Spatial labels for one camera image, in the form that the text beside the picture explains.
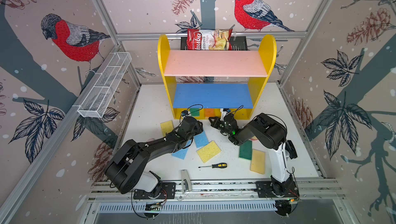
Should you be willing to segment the light green foam sponge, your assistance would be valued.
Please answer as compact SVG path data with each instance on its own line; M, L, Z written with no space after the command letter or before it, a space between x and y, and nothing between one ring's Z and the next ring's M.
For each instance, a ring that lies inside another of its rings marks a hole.
M200 111L201 111L200 108L190 108L189 109L189 113L193 117L199 117L200 116Z

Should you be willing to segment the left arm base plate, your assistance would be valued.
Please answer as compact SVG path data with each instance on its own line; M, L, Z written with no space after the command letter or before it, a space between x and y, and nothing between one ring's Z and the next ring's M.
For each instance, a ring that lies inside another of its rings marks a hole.
M134 190L134 200L165 200L174 199L176 183L160 181L151 191Z

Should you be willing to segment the orange foam sponge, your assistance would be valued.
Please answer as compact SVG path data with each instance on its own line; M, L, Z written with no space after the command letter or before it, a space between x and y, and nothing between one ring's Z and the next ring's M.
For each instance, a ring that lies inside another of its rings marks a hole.
M215 116L216 116L215 109L213 109L213 108L206 108L206 109L204 110L204 116L205 116L205 118L215 117Z

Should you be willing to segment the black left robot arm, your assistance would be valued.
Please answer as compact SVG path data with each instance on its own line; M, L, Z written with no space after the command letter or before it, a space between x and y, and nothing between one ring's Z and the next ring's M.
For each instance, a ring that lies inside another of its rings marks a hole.
M144 171L147 163L165 154L188 148L189 142L202 132L202 122L188 116L163 138L145 143L137 143L130 139L107 163L104 169L105 176L121 194L135 189L157 197L161 193L163 182L156 173Z

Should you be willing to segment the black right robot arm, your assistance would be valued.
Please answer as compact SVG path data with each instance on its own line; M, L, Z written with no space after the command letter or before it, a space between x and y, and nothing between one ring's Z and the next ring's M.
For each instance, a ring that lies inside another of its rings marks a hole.
M270 192L278 197L290 193L296 184L293 174L288 171L287 159L292 160L298 156L292 141L287 139L285 125L264 113L255 116L241 129L232 113L226 114L223 119L210 117L208 120L213 128L227 136L236 146L241 146L253 137L257 138L269 152L272 166Z

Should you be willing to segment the dark green scouring sponge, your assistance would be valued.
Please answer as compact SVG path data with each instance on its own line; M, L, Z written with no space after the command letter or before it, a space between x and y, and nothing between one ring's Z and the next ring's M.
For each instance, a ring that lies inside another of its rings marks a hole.
M239 147L239 158L244 160L252 160L252 141L248 140Z

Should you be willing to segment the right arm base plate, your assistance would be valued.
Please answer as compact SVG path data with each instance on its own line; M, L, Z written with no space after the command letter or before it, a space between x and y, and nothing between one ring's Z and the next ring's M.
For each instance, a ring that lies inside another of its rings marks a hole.
M299 198L299 190L293 179L288 179L283 183L278 181L256 181L255 192L259 198Z

